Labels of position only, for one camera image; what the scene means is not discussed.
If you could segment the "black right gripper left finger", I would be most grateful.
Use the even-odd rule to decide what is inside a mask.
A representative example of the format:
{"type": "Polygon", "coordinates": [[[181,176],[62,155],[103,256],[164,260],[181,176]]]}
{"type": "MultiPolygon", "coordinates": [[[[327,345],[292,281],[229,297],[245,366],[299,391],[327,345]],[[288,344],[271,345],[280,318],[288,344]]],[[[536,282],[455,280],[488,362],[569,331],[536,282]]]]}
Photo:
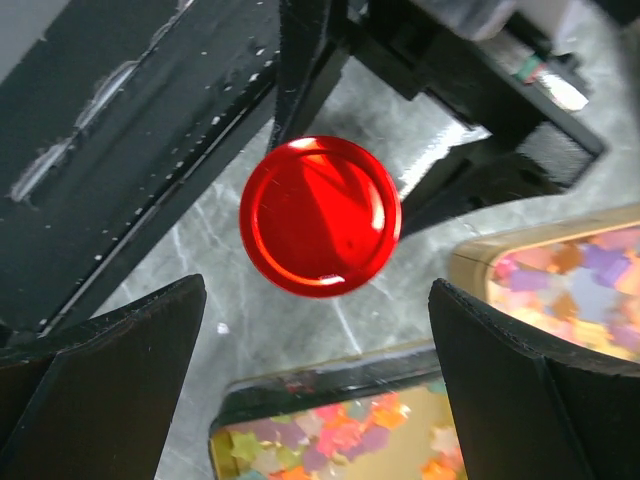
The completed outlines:
{"type": "Polygon", "coordinates": [[[154,477],[199,334],[201,275],[1,348],[4,479],[154,477]]]}

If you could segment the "red jar lid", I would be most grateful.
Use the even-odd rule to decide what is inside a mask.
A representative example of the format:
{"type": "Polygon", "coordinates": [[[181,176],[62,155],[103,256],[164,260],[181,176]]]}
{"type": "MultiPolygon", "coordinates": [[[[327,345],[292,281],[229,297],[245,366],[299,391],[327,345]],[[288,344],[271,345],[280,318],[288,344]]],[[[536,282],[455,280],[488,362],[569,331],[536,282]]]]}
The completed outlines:
{"type": "Polygon", "coordinates": [[[386,168],[332,136],[286,142],[244,187],[239,229],[256,269],[295,295],[328,298],[374,278],[400,238],[402,210],[386,168]]]}

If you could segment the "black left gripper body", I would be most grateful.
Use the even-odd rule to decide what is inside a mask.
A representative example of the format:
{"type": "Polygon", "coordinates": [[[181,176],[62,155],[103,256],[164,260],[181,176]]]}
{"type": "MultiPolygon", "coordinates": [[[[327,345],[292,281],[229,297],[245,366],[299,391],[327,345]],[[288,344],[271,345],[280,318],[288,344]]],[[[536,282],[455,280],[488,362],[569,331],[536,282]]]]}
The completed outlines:
{"type": "Polygon", "coordinates": [[[538,163],[562,188],[606,151],[576,118],[589,102],[573,54],[555,55],[521,14],[493,37],[463,39],[416,1],[367,1],[348,20],[350,50],[407,100],[432,97],[467,127],[538,163]]]}

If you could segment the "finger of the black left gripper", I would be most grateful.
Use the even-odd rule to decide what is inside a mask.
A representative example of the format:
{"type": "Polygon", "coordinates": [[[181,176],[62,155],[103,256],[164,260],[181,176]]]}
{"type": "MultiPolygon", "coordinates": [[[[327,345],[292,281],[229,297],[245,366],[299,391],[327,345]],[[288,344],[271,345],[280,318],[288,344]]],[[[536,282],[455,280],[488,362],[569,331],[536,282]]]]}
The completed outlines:
{"type": "Polygon", "coordinates": [[[335,87],[346,55],[346,1],[281,1],[271,150],[303,135],[335,87]]]}
{"type": "Polygon", "coordinates": [[[520,199],[557,195],[565,187],[536,161],[492,139],[451,148],[402,200],[400,236],[520,199]]]}

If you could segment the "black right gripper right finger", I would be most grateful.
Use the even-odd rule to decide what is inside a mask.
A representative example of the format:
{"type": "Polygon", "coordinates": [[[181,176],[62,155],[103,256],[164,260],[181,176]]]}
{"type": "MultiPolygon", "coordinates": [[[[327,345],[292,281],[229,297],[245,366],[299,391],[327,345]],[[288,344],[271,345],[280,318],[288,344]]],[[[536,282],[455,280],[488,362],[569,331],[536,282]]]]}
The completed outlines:
{"type": "Polygon", "coordinates": [[[442,279],[428,307],[469,478],[638,478],[638,364],[548,334],[442,279]]]}

